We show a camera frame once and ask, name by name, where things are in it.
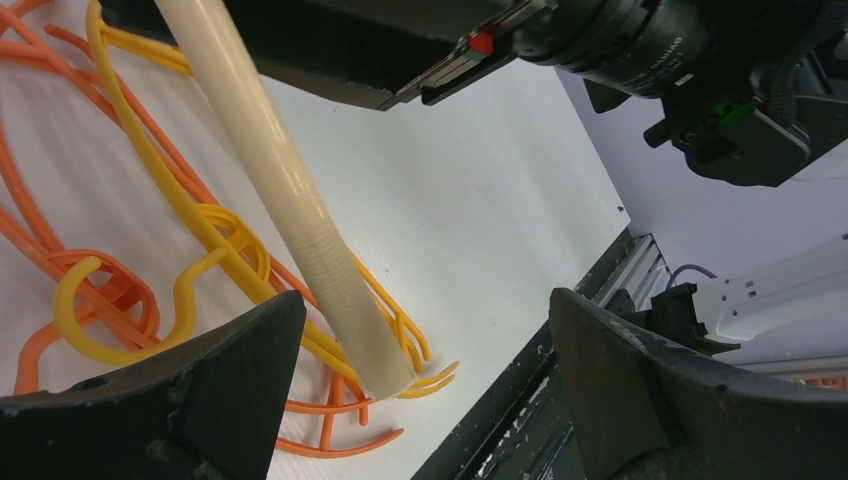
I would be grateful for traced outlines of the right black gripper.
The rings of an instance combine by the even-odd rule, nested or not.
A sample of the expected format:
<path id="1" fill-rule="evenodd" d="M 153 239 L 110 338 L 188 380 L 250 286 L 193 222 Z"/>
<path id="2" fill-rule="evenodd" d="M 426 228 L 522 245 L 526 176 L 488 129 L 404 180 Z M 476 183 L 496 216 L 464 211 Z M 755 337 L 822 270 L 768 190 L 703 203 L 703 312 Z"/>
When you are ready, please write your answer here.
<path id="1" fill-rule="evenodd" d="M 696 174 L 776 187 L 847 138 L 843 1 L 242 1 L 260 73 L 386 111 L 520 59 L 581 77 L 594 110 L 657 99 L 646 130 Z"/>

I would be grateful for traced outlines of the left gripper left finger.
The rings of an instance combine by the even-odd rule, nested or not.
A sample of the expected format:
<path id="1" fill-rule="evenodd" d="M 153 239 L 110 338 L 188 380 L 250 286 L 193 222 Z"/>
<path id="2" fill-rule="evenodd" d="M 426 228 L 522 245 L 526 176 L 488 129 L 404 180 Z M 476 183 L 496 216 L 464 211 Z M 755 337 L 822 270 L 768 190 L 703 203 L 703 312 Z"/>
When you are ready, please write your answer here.
<path id="1" fill-rule="evenodd" d="M 285 292 L 70 389 L 1 401 L 5 479 L 263 479 L 306 308 Z"/>

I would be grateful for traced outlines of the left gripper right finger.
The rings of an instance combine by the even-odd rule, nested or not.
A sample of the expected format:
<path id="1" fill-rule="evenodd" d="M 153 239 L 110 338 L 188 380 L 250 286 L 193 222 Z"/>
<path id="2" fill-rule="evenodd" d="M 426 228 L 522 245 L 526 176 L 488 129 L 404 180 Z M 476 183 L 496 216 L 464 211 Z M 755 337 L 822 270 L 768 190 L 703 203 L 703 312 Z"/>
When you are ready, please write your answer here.
<path id="1" fill-rule="evenodd" d="M 549 324 L 590 479 L 843 479 L 847 396 L 724 364 L 566 288 Z"/>

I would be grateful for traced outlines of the amber plastic hanger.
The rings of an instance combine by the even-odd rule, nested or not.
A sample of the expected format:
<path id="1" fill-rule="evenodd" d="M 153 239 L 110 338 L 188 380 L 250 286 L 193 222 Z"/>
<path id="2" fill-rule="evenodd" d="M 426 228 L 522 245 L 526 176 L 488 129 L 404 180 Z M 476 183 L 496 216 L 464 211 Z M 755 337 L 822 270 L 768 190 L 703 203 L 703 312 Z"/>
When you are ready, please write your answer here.
<path id="1" fill-rule="evenodd" d="M 249 298 L 257 301 L 267 300 L 271 294 L 269 281 L 257 273 L 230 243 L 230 240 L 208 220 L 205 206 L 191 199 L 188 190 L 173 173 L 173 167 L 179 160 L 178 152 L 172 148 L 169 140 L 160 134 L 157 125 L 148 121 L 145 111 L 136 106 L 125 94 L 123 82 L 112 65 L 104 34 L 102 8 L 96 1 L 90 2 L 87 6 L 85 27 L 90 58 L 102 87 L 108 95 L 117 123 L 165 200 L 203 246 L 222 252 L 222 269 Z M 395 325 L 388 323 L 387 313 L 397 311 L 397 304 L 393 300 L 380 300 L 381 286 L 373 281 L 359 259 L 350 250 L 349 252 L 368 286 L 371 297 L 416 373 L 407 352 L 407 339 L 409 336 L 417 335 L 418 328 L 409 323 L 403 312 L 397 312 Z M 364 387 L 330 327 L 328 332 L 323 332 L 314 326 L 306 327 L 303 345 L 326 365 Z M 391 397 L 412 399 L 427 396 L 447 386 L 453 378 L 453 367 L 447 367 L 431 377 L 420 377 L 416 373 L 416 379 L 411 387 Z"/>

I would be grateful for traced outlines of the cream plastic hanger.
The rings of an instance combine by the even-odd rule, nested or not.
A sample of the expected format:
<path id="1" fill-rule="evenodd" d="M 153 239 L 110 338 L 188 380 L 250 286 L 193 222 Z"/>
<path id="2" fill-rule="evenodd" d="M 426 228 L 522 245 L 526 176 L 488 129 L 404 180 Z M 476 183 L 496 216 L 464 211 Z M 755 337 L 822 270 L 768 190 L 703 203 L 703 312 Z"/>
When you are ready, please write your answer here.
<path id="1" fill-rule="evenodd" d="M 378 400 L 416 373 L 370 295 L 221 1 L 158 10 L 364 387 Z"/>

